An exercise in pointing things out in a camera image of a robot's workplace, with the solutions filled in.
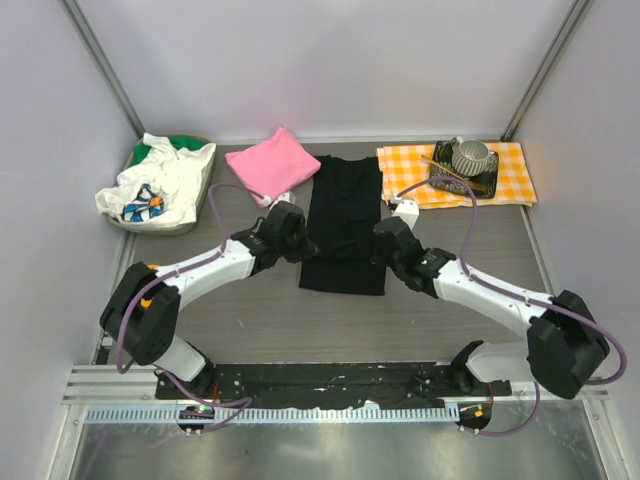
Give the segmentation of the black t shirt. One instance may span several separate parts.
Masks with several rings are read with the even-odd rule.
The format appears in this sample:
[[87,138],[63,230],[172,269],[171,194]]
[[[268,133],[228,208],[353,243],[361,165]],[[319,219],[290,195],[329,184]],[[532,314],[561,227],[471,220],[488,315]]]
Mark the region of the black t shirt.
[[373,228],[381,220],[378,159],[319,156],[307,227],[319,253],[302,262],[299,286],[339,294],[382,296],[386,268],[372,262]]

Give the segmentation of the orange checkered cloth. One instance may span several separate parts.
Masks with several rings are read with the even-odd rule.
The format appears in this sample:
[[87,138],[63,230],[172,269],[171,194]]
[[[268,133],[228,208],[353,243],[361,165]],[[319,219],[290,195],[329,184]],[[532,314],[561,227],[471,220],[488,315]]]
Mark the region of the orange checkered cloth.
[[[522,148],[514,142],[489,142],[487,146],[499,157],[497,190],[492,199],[479,200],[484,205],[519,204],[532,206],[536,193],[529,176]],[[406,188],[425,180],[432,165],[422,156],[434,160],[435,144],[383,146],[376,150],[379,169],[383,174],[382,198],[390,201]],[[463,195],[421,186],[407,194],[421,209],[470,207],[471,200]]]

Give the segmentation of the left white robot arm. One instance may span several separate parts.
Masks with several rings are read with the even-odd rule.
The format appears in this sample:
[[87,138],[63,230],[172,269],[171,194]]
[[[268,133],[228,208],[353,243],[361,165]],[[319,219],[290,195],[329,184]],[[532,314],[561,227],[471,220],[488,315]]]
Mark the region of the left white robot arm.
[[301,262],[317,252],[304,212],[280,200],[266,218],[220,246],[183,262],[130,266],[100,316],[100,326],[121,352],[160,369],[160,379],[182,393],[204,397],[215,382],[213,363],[176,333],[179,313],[192,301],[231,282],[273,267]]

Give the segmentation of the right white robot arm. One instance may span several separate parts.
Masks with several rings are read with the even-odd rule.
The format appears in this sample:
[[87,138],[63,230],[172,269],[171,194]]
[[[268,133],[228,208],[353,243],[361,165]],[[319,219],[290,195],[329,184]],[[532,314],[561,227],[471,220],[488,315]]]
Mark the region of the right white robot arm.
[[423,247],[399,217],[377,223],[373,235],[375,260],[409,289],[467,307],[524,340],[523,348],[476,347],[465,365],[477,379],[537,381],[572,399],[609,355],[609,344],[580,296],[532,292],[467,267],[450,252]]

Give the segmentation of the pink folded towel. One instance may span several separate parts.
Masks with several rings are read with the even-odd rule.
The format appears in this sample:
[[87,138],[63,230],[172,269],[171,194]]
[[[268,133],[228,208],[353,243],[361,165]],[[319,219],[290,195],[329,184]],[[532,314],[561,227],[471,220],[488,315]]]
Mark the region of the pink folded towel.
[[291,191],[311,178],[321,163],[286,128],[245,150],[225,155],[226,162],[240,182],[253,191],[259,206]]

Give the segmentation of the gold chopstick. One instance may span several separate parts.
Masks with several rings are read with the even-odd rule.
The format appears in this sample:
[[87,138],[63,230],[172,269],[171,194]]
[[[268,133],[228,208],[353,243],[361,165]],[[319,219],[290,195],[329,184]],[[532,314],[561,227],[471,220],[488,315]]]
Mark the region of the gold chopstick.
[[449,176],[455,177],[461,181],[463,181],[465,184],[467,184],[472,190],[478,190],[478,191],[482,191],[482,192],[486,192],[489,190],[489,187],[487,185],[483,185],[483,184],[478,184],[475,183],[469,179],[464,178],[463,176],[453,172],[452,170],[444,167],[443,165],[439,164],[438,162],[432,160],[431,158],[427,157],[426,155],[421,155],[421,160],[432,165],[435,166],[436,168],[439,168],[440,170],[442,170],[443,172],[446,172],[449,174]]

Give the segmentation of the grey striped ceramic cup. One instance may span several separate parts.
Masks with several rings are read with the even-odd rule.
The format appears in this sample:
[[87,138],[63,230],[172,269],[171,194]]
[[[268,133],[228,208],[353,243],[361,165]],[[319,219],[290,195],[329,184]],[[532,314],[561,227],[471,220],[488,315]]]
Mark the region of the grey striped ceramic cup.
[[451,148],[452,166],[458,174],[474,177],[492,169],[492,151],[483,142],[457,136],[452,139]]

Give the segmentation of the green t shirt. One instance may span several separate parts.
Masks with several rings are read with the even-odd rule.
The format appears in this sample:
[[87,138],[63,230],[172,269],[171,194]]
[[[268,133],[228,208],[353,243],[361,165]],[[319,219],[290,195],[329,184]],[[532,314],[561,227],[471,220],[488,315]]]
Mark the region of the green t shirt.
[[[208,140],[206,139],[188,135],[169,135],[168,139],[176,150],[186,148],[190,151],[196,151],[208,143]],[[150,150],[151,147],[146,145],[144,142],[137,144],[132,150],[132,159],[130,160],[129,165],[135,166],[141,163],[146,159]]]

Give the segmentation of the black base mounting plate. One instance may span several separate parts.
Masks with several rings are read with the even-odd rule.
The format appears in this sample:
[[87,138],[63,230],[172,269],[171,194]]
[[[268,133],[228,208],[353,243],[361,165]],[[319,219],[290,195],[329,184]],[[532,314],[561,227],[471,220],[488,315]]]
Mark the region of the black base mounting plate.
[[507,397],[507,381],[490,384],[467,368],[434,362],[216,364],[183,385],[203,400],[251,400],[254,409],[345,410],[367,401],[381,409],[441,407],[449,397]]

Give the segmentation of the orange plastic bowl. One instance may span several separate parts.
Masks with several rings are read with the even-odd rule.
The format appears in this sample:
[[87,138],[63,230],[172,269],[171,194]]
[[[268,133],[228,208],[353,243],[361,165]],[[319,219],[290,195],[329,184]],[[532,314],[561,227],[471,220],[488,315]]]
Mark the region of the orange plastic bowl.
[[[160,268],[159,264],[147,264],[147,267],[151,270],[157,271]],[[141,298],[139,305],[143,309],[148,309],[153,302],[153,290],[148,290],[144,296]]]

